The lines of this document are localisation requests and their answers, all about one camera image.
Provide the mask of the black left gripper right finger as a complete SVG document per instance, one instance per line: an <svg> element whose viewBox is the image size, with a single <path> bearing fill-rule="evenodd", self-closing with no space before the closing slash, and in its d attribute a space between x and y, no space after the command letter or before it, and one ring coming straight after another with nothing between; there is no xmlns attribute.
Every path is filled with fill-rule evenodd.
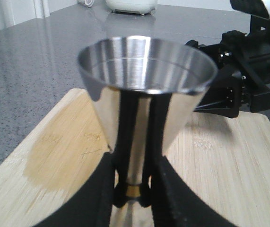
<svg viewBox="0 0 270 227"><path fill-rule="evenodd" d="M152 175L151 206L156 227L232 226L188 187L166 157Z"/></svg>

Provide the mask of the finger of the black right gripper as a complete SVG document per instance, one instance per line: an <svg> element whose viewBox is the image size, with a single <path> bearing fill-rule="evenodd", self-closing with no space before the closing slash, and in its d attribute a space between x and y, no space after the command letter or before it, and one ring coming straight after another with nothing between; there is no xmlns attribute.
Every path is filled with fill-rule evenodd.
<svg viewBox="0 0 270 227"><path fill-rule="evenodd" d="M218 71L210 89L194 111L236 118L239 115L240 94L240 70L234 65L225 65Z"/></svg>

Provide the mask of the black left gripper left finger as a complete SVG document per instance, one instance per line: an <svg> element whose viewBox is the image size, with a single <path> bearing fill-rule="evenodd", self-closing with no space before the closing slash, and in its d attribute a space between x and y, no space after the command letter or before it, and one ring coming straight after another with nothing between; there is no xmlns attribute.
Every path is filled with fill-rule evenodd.
<svg viewBox="0 0 270 227"><path fill-rule="evenodd" d="M81 188L38 227L108 227L113 205L115 168L112 154L103 154Z"/></svg>

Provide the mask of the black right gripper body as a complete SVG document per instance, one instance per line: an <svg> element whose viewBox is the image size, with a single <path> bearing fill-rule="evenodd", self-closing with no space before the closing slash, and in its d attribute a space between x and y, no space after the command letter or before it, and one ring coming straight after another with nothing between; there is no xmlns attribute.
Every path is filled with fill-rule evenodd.
<svg viewBox="0 0 270 227"><path fill-rule="evenodd" d="M187 45L211 57L218 70L225 65L240 70L240 107L247 104L252 113L270 109L270 19L251 16L248 34L232 30L223 33L218 44L190 40Z"/></svg>

